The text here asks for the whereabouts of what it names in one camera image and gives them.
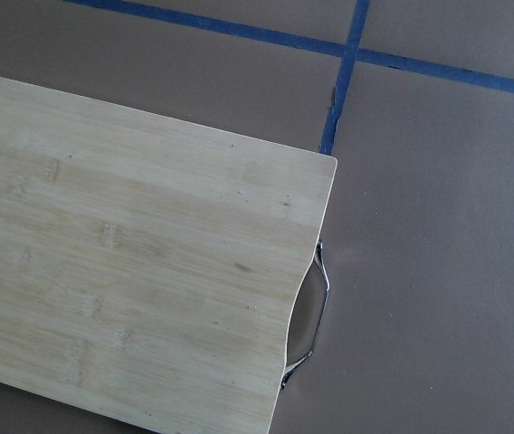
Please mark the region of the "wooden cutting board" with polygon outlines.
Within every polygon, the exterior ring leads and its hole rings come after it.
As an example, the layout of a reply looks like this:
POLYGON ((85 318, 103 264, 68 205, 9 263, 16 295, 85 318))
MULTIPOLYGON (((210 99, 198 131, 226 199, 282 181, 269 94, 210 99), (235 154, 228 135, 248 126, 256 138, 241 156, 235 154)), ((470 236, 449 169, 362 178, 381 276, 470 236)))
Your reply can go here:
POLYGON ((0 78, 0 382, 265 433, 335 158, 0 78))

